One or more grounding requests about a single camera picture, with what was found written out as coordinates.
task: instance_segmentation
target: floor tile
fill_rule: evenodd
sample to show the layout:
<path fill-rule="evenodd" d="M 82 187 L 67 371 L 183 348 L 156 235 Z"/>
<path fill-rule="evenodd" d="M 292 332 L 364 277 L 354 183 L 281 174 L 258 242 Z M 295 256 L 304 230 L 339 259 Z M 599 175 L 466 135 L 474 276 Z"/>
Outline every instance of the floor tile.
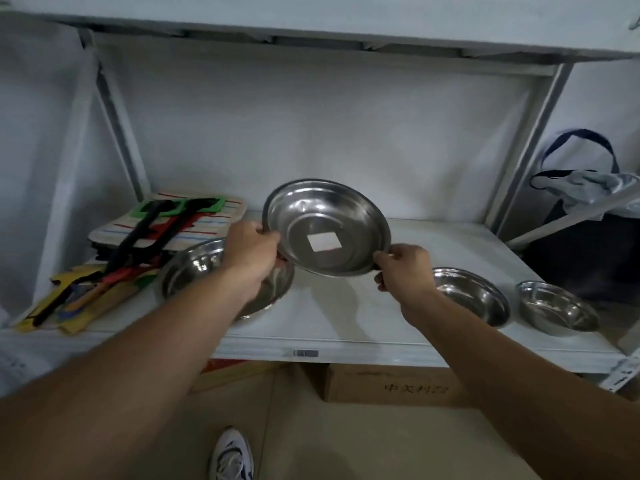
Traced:
<path fill-rule="evenodd" d="M 135 461 L 130 480 L 206 479 L 209 455 L 220 432 L 229 425 L 249 439 L 256 467 L 271 399 L 274 372 L 189 395 L 162 434 Z"/>
<path fill-rule="evenodd" d="M 324 403 L 276 371 L 260 480 L 535 480 L 476 410 Z"/>

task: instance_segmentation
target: blue strap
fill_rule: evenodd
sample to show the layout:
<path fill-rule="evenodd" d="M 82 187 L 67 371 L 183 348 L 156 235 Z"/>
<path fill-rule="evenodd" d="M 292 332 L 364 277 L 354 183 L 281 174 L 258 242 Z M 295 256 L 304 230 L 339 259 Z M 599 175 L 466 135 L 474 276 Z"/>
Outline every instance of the blue strap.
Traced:
<path fill-rule="evenodd" d="M 609 140 L 605 138 L 603 135 L 601 135 L 600 133 L 596 133 L 595 131 L 591 131 L 586 128 L 567 131 L 562 133 L 560 136 L 558 136 L 554 140 L 554 142 L 548 146 L 548 148 L 544 151 L 544 153 L 542 153 L 542 160 L 540 160 L 540 170 L 542 170 L 542 165 L 544 165 L 545 160 L 548 158 L 548 156 L 551 153 L 555 152 L 562 145 L 564 145 L 567 141 L 569 141 L 569 138 L 571 138 L 572 136 L 576 136 L 578 138 L 592 141 L 594 143 L 599 144 L 601 147 L 603 147 L 611 155 L 611 172 L 620 173 L 620 166 L 618 165 L 618 159 L 616 158 L 616 154 L 613 152 L 613 146 L 611 145 Z M 533 186 L 531 181 L 535 177 L 562 178 L 569 175 L 572 171 L 573 170 L 542 170 L 536 173 L 535 175 L 533 175 L 529 179 L 529 186 L 536 190 L 544 190 L 546 187 L 542 187 L 542 188 L 535 187 Z"/>

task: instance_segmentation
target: brown box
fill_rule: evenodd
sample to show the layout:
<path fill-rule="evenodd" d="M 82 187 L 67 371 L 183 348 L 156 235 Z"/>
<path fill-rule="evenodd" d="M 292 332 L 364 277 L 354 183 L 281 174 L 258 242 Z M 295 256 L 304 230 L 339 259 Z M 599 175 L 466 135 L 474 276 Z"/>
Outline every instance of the brown box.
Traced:
<path fill-rule="evenodd" d="M 229 384 L 229 382 L 256 376 L 277 369 L 285 363 L 266 360 L 209 359 L 189 393 L 201 392 Z"/>
<path fill-rule="evenodd" d="M 444 367 L 332 363 L 321 391 L 329 403 L 474 407 L 458 378 Z"/>

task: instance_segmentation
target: white sticker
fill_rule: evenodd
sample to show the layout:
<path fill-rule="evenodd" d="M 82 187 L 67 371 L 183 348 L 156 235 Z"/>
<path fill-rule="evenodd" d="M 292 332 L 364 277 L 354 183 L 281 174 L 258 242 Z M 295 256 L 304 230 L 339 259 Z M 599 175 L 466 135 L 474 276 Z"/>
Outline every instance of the white sticker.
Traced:
<path fill-rule="evenodd" d="M 311 249 L 315 252 L 339 249 L 342 247 L 340 239 L 334 232 L 322 232 L 320 234 L 309 234 L 307 236 Z"/>

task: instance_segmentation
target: sneaker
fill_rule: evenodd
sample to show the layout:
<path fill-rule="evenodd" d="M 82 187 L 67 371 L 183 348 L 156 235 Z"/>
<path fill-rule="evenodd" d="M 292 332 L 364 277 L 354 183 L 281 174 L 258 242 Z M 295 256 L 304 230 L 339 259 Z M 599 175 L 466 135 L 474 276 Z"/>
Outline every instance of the sneaker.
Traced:
<path fill-rule="evenodd" d="M 229 426 L 223 432 L 209 460 L 210 480 L 253 480 L 253 456 L 240 431 Z"/>

